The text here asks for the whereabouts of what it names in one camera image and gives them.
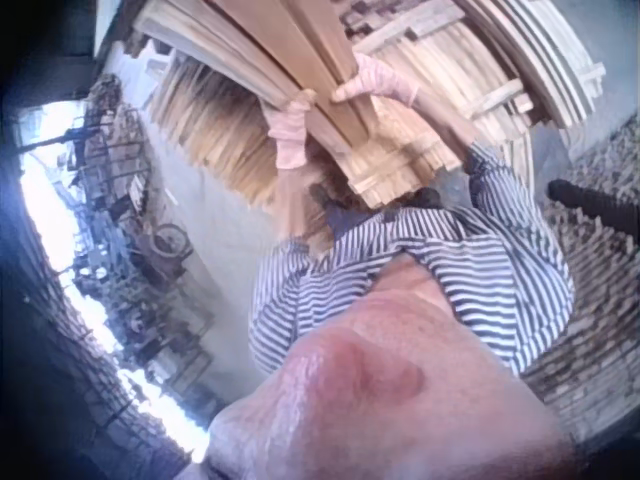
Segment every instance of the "stack of lumber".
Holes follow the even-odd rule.
[[[202,63],[176,55],[148,106],[167,140],[181,145],[192,165],[205,167],[251,205],[271,200],[275,145],[258,98]]]
[[[230,109],[227,117],[219,112],[211,120],[220,122],[215,128],[224,140],[208,138],[210,128],[189,127],[187,150],[195,163],[208,165],[258,205],[268,203],[276,172],[266,127],[253,118],[260,112],[252,94],[280,106],[301,88],[318,91],[309,132],[369,207],[427,185],[442,167],[460,165],[415,112],[393,101],[330,104],[331,91],[355,72],[347,38],[354,51],[389,63],[472,119],[531,188],[530,128],[544,120],[561,128],[579,124],[602,92],[602,65],[593,64],[550,0],[360,0],[331,6],[328,0],[150,0],[136,28],[246,89],[217,94],[212,86],[205,95],[197,78],[187,79],[197,67],[184,72],[182,83],[168,74],[159,90],[167,105],[154,120],[180,141],[181,130],[198,121],[191,116],[199,115],[204,125],[202,111]],[[226,81],[209,75],[214,83]],[[174,95],[178,84],[180,94]],[[225,95],[233,102],[225,103]],[[202,103],[208,106],[197,106]],[[173,117],[164,118],[170,111]],[[223,128],[225,122],[231,127]]]

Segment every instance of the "concrete floor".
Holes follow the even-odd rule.
[[[594,62],[604,62],[607,75],[597,113],[586,124],[563,135],[541,126],[534,132],[537,191],[556,178],[591,147],[606,139],[638,108],[638,2],[635,0],[556,0],[558,8],[578,33]],[[125,57],[114,45],[105,71],[123,81],[123,97],[142,107],[155,82],[144,73],[145,50],[137,60]],[[216,318],[203,339],[214,355],[206,373],[223,399],[232,401],[250,392],[261,377],[248,358],[247,318],[253,279],[260,258],[274,245],[268,217],[251,210],[243,199],[227,191],[201,168],[190,166],[181,149],[166,144],[145,117],[150,145],[165,187],[177,203],[173,215],[189,234],[197,256],[187,265]],[[466,182],[458,173],[440,176],[444,201],[467,203]]]

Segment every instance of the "man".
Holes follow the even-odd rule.
[[[333,100],[370,93],[415,109],[463,161],[475,208],[435,202],[358,217],[313,259],[302,240],[310,97],[267,107],[277,219],[293,235],[265,261],[250,320],[251,348],[270,376],[214,419],[200,472],[570,478],[567,436],[517,378],[572,309],[556,240],[470,122],[385,64],[357,60],[358,75]]]

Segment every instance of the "striped shirt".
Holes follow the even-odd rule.
[[[531,193],[490,150],[470,150],[474,208],[403,208],[344,234],[320,259],[291,239],[258,274],[249,344],[263,370],[291,345],[367,294],[405,252],[439,281],[457,319],[515,375],[548,349],[573,308],[567,264]]]

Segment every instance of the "sky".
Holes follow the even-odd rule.
[[[34,141],[44,140],[64,134],[73,119],[82,114],[80,102],[57,102],[43,107],[44,117],[41,124],[40,137]],[[65,151],[60,144],[40,147],[34,151],[47,166],[54,167],[57,157]],[[73,213],[67,209],[58,197],[53,185],[47,179],[43,166],[30,154],[22,156],[24,175],[22,189],[29,215],[33,219],[42,244],[54,270],[60,272],[69,267],[74,258],[75,239],[79,226]],[[65,293],[72,305],[78,310],[88,328],[93,330],[97,344],[107,353],[121,350],[117,339],[104,324],[107,313],[101,303],[82,297],[71,281],[73,274],[60,275]],[[167,434],[173,438],[185,452],[192,452],[193,461],[199,462],[204,456],[208,443],[207,433],[188,419],[184,411],[170,397],[162,395],[160,387],[148,383],[143,370],[131,372],[119,369],[118,378],[134,398],[129,380],[139,384],[149,399],[143,403],[134,400],[134,405],[144,413],[159,418],[165,426]]]

